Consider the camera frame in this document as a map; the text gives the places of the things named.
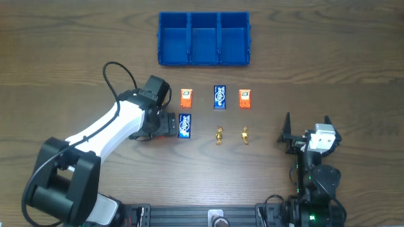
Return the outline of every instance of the blue plastic bin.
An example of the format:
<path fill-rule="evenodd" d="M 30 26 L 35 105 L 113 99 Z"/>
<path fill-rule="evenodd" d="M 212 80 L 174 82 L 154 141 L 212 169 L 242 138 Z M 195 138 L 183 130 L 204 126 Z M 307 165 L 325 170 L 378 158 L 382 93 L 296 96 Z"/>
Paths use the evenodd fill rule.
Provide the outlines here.
<path fill-rule="evenodd" d="M 161 12 L 158 63 L 245 66 L 250 62 L 248 12 Z"/>

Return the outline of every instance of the small golden toy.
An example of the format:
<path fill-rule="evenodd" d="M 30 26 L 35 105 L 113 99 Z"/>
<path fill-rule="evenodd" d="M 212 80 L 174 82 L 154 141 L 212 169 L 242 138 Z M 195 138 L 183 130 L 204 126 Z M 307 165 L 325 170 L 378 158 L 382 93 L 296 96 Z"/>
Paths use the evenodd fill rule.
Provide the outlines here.
<path fill-rule="evenodd" d="M 241 132 L 241 138 L 244 141 L 244 143 L 246 145 L 248 145 L 248 142 L 247 142 L 248 132 L 247 132 L 247 127 L 246 126 L 243 127 L 243 131 Z"/>
<path fill-rule="evenodd" d="M 216 133 L 216 139 L 217 139 L 216 145 L 221 145 L 222 144 L 222 139 L 223 139 L 222 132 L 223 132 L 223 128 L 218 126 L 217 127 L 217 133 Z"/>

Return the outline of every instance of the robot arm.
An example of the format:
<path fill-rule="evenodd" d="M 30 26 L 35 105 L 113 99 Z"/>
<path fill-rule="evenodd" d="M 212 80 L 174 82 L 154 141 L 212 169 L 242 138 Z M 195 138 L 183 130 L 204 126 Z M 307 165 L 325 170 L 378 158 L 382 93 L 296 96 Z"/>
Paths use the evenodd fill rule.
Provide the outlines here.
<path fill-rule="evenodd" d="M 123 222 L 120 202 L 98 193 L 101 164 L 130 135 L 136 138 L 144 134 L 176 134 L 174 113 L 162 110 L 169 90 L 163 79 L 150 76 L 143 89 L 126 91 L 117 97 L 118 111 L 115 103 L 84 131 L 65 141 L 54 137 L 46 140 L 23 195 L 23 214 L 27 221 L 40 226 L 27 217 L 25 204 L 71 226 L 85 221 L 119 226 Z M 72 171 L 71 179 L 58 175 L 61 170 Z"/>

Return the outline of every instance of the wood grain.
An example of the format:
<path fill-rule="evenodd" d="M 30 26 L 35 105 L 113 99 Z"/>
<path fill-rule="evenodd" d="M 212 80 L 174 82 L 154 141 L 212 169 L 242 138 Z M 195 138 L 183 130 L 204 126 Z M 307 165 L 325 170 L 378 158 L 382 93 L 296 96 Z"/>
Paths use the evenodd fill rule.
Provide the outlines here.
<path fill-rule="evenodd" d="M 159 11 L 249 11 L 250 65 L 159 66 Z M 0 222 L 28 226 L 20 199 L 41 143 L 83 130 L 112 106 L 101 68 L 118 61 L 140 85 L 151 74 L 168 81 L 176 113 L 179 90 L 194 90 L 192 139 L 124 141 L 102 167 L 101 192 L 151 205 L 287 197 L 295 157 L 275 142 L 286 112 L 294 134 L 329 115 L 343 142 L 324 162 L 342 172 L 346 225 L 404 224 L 403 12 L 400 0 L 0 2 Z M 123 70 L 108 74 L 117 91 L 131 88 Z M 228 85 L 224 112 L 211 108 L 214 84 Z M 251 110 L 239 110 L 238 89 L 252 90 Z"/>

